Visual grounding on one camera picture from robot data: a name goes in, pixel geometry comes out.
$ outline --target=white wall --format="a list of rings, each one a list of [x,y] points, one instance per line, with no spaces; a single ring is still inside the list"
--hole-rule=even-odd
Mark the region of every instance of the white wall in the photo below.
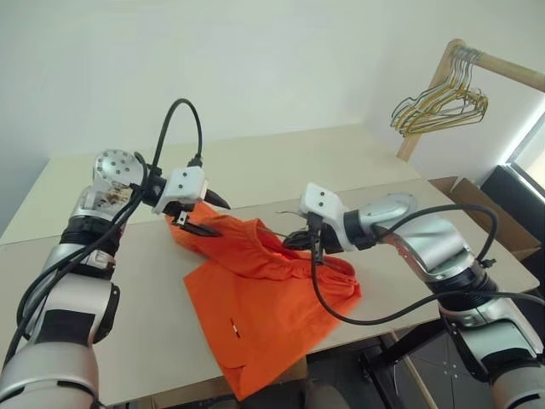
[[[177,96],[208,141],[363,121],[394,149],[390,112],[426,87],[449,40],[545,71],[544,15],[541,0],[3,0],[0,230],[46,158],[149,147]],[[427,135],[414,158],[425,176],[483,178],[544,107],[475,71],[485,121]],[[194,137],[189,118],[172,141]]]

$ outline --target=wooden clothes rack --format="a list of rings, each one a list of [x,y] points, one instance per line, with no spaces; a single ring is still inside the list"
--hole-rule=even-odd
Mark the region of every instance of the wooden clothes rack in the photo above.
[[[450,74],[450,60],[454,50],[458,47],[465,47],[466,43],[460,39],[454,39],[450,41],[441,57],[441,61],[433,75],[432,82],[429,84],[429,88],[433,88],[443,83]],[[485,70],[495,72],[496,74],[503,75],[504,77],[511,78],[513,81],[517,81],[529,87],[545,92],[545,74],[542,72],[531,70],[525,66],[519,66],[513,62],[502,60],[501,58],[488,55],[479,51],[479,56],[473,62],[475,66],[480,66]],[[398,150],[397,157],[408,161],[410,156],[416,149],[416,145],[420,140],[422,134],[409,134],[403,135],[403,143]]]

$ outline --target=table surface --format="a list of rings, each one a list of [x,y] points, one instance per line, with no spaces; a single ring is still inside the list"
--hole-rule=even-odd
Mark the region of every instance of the table surface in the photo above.
[[[349,208],[357,208],[390,192],[413,193],[420,207],[450,201],[424,180],[366,187],[340,193]],[[261,204],[232,211],[240,218],[260,217],[272,230],[289,233],[304,221],[279,210],[297,210],[298,200]],[[471,247],[478,251],[486,233],[463,212],[447,212]],[[58,237],[34,239],[0,246],[0,271],[4,274],[0,297],[0,325],[14,327],[20,295],[42,267]],[[427,287],[397,256],[393,247],[379,245],[367,251],[342,254],[356,268],[363,300],[351,316],[372,319],[390,314],[429,294]],[[497,264],[490,275],[506,291],[526,291],[537,280],[498,243],[490,250]],[[122,296],[112,333],[96,345],[100,368],[100,397],[106,404],[134,400],[221,375],[203,333],[183,277],[204,259],[170,237],[164,221],[127,227],[117,255],[113,281]],[[386,331],[417,325],[438,316],[435,302],[388,324],[358,327],[341,323],[316,350],[328,349]],[[5,351],[11,331],[0,333]]]
[[[209,186],[232,208],[299,198],[309,181],[343,191],[420,177],[359,124],[210,143],[204,139]],[[102,148],[108,147],[97,147],[90,155],[51,159],[0,244],[60,234],[79,194],[91,184],[91,170]],[[185,166],[194,150],[194,143],[166,146],[159,162],[163,174],[168,177],[172,168]],[[152,152],[141,152],[151,162]],[[142,205],[129,223],[157,219]]]

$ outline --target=robotic arm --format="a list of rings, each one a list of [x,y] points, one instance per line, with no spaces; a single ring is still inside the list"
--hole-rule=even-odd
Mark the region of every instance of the robotic arm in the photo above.
[[[174,224],[191,233],[219,235],[214,229],[189,220],[188,213],[202,200],[228,208],[225,200],[208,189],[200,165],[190,162],[186,168],[174,169],[169,179],[162,178],[161,170],[157,170],[147,177],[143,187],[146,164],[142,161],[114,149],[104,151],[96,159],[93,185],[79,197],[44,270],[102,237],[131,196],[141,189],[142,201],[154,213],[173,216]],[[101,407],[92,347],[112,329],[118,307],[120,290],[110,279],[123,229],[121,226],[60,280],[33,314],[26,326],[28,343],[3,368],[0,408]],[[27,306],[51,279],[45,279],[24,298],[21,316],[29,314]]]
[[[496,283],[476,260],[450,222],[435,214],[390,228],[414,213],[416,199],[393,193],[349,210],[340,198],[309,183],[301,213],[321,223],[319,242],[326,253],[357,251],[379,243],[393,245],[433,293],[497,291]],[[308,249],[307,232],[291,234],[284,245]],[[545,406],[543,345],[530,323],[507,298],[485,295],[439,300],[439,313],[469,372],[492,386],[498,409]]]

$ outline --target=orange cloth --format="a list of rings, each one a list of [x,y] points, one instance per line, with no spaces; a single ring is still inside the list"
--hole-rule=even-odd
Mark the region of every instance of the orange cloth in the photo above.
[[[191,221],[223,234],[199,237],[171,227],[177,243],[209,258],[186,276],[186,287],[210,349],[242,400],[296,363],[338,321],[314,294],[310,255],[285,249],[258,229],[265,228],[260,220],[243,222],[199,204]],[[361,298],[354,270],[343,260],[324,260],[335,269],[318,267],[320,290],[347,314]]]

